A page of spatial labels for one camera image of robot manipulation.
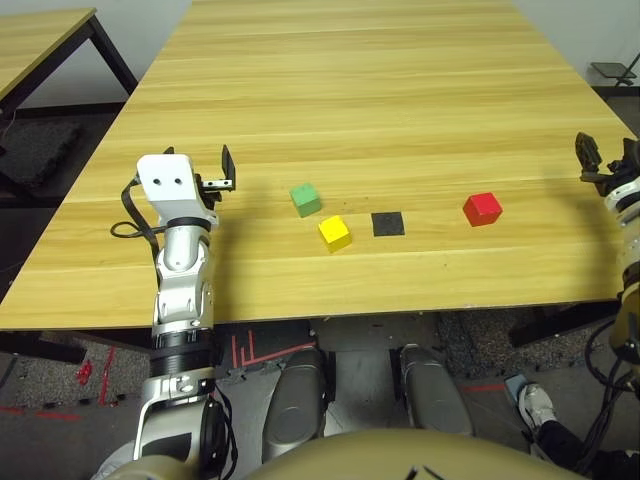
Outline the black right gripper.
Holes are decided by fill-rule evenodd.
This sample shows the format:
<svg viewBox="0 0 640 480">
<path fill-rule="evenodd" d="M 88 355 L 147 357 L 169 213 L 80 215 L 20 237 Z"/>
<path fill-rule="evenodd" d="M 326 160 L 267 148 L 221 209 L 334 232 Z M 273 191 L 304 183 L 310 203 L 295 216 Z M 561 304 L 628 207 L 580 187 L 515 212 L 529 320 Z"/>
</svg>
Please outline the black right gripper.
<svg viewBox="0 0 640 480">
<path fill-rule="evenodd" d="M 616 188 L 635 180 L 639 176 L 640 142 L 631 138 L 623 139 L 622 160 L 607 165 L 610 174 L 599 171 L 602 158 L 593 137 L 578 132 L 575 138 L 575 153 L 581 165 L 580 180 L 595 186 L 600 197 L 606 197 Z"/>
</svg>

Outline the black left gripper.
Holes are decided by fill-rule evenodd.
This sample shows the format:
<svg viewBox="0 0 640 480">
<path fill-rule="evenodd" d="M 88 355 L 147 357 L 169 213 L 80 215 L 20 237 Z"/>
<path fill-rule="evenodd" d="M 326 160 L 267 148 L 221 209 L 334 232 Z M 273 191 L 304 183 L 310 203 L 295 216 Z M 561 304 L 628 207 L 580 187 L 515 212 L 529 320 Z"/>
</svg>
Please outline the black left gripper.
<svg viewBox="0 0 640 480">
<path fill-rule="evenodd" d="M 163 154 L 174 154 L 173 146 L 167 147 Z M 221 167 L 225 175 L 225 179 L 221 180 L 203 180 L 199 174 L 195 175 L 195 183 L 198 194 L 204 206 L 209 210 L 214 210 L 215 205 L 222 201 L 223 192 L 231 192 L 235 190 L 236 169 L 231 152 L 226 144 L 222 147 Z"/>
</svg>

